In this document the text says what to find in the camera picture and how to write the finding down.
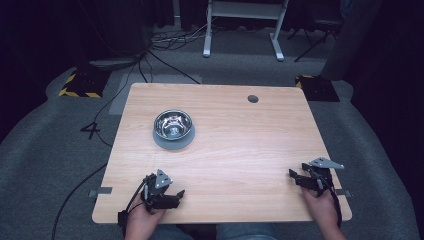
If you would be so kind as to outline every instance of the white table leg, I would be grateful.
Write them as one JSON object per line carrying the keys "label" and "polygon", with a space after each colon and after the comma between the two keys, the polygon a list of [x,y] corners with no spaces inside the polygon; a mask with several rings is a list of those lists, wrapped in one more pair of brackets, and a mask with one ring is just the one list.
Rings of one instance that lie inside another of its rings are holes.
{"label": "white table leg", "polygon": [[212,28],[212,0],[209,0],[207,29],[206,29],[206,36],[205,36],[205,46],[203,48],[203,57],[210,57],[211,55],[211,42],[212,42],[211,28]]}
{"label": "white table leg", "polygon": [[284,5],[281,6],[281,13],[278,17],[277,25],[275,27],[275,33],[270,33],[269,36],[271,38],[272,46],[274,47],[275,55],[278,61],[284,60],[283,52],[281,51],[280,44],[278,43],[278,35],[280,34],[281,25],[283,24],[284,15],[286,14],[286,9]]}

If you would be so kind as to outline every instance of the black device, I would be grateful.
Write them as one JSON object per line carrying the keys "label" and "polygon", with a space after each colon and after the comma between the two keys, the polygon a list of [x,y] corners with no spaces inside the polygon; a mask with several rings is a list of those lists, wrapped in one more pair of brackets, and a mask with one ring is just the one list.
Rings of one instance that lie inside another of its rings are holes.
{"label": "black device", "polygon": [[317,192],[317,196],[321,196],[325,190],[334,187],[333,178],[328,168],[319,168],[302,163],[302,169],[307,171],[310,177],[297,174],[289,169],[290,177],[295,180],[296,185]]}
{"label": "black device", "polygon": [[138,207],[138,205],[133,206],[130,210],[131,204],[140,193],[141,188],[143,188],[143,190],[140,194],[140,198],[148,212],[151,212],[152,209],[171,209],[179,206],[180,199],[183,198],[185,190],[180,191],[175,196],[165,195],[166,190],[172,182],[172,179],[160,169],[158,169],[157,174],[152,173],[143,179],[143,182],[137,188],[128,203],[127,208],[118,213],[118,225],[122,228],[124,237],[128,215],[134,208]]}
{"label": "black device", "polygon": [[320,157],[309,162],[309,164],[302,163],[302,169],[308,172],[310,177],[299,175],[292,169],[289,169],[289,175],[295,180],[296,185],[316,191],[317,197],[321,196],[326,190],[331,192],[331,196],[334,200],[334,208],[336,209],[338,217],[337,225],[340,228],[342,223],[342,213],[340,210],[339,198],[334,190],[333,177],[331,176],[330,168],[344,169],[344,166],[329,159]]}

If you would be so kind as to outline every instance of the wooden table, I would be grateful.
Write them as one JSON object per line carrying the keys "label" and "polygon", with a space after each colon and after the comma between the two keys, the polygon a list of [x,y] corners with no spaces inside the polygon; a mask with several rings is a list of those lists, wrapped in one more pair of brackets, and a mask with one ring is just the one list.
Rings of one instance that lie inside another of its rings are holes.
{"label": "wooden table", "polygon": [[[259,101],[251,103],[249,95]],[[196,135],[180,150],[153,140],[163,111],[187,112]],[[162,223],[310,221],[289,168],[308,176],[301,163],[329,158],[301,89],[191,84],[132,85],[93,212],[96,223],[116,223],[143,178],[157,169],[185,189]],[[332,170],[336,189],[340,182]],[[343,220],[352,217],[339,196]]]}

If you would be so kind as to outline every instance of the white stand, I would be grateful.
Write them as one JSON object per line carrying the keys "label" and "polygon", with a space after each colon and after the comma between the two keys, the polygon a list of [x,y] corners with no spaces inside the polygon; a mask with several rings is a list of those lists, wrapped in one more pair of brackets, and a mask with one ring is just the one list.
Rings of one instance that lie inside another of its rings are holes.
{"label": "white stand", "polygon": [[277,20],[275,32],[270,33],[270,38],[277,60],[283,61],[284,55],[278,43],[278,35],[280,34],[281,24],[286,13],[284,6],[285,4],[236,3],[209,0],[203,57],[210,57],[211,55],[212,16],[219,16]]}

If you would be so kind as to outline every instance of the hole in table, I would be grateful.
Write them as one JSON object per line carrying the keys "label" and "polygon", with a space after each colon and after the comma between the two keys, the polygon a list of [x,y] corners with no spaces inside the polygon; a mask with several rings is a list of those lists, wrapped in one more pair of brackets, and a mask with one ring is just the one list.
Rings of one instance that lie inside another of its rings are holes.
{"label": "hole in table", "polygon": [[249,102],[251,102],[251,103],[257,103],[259,101],[259,98],[255,95],[249,95],[247,97],[247,100],[249,100]]}

